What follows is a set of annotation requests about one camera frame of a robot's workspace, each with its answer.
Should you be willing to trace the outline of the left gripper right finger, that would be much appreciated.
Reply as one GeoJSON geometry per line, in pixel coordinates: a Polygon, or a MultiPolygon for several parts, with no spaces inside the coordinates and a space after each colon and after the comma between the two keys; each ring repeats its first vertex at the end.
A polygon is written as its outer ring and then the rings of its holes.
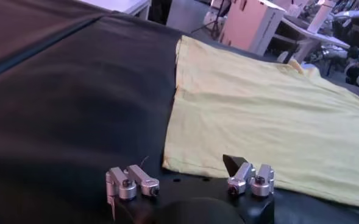
{"type": "Polygon", "coordinates": [[[256,197],[268,197],[274,193],[274,169],[270,165],[262,164],[257,170],[242,157],[223,155],[222,160],[229,173],[230,195],[243,195],[247,190],[256,197]]]}

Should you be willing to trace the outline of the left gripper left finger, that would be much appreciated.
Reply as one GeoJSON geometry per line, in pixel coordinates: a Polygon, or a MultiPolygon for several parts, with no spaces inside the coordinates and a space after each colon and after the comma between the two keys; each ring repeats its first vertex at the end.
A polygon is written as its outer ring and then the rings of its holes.
{"type": "Polygon", "coordinates": [[[111,206],[113,220],[116,219],[116,199],[132,201],[137,197],[138,190],[150,198],[157,197],[160,182],[149,176],[140,166],[127,166],[126,171],[112,167],[105,173],[107,203],[111,206]]]}

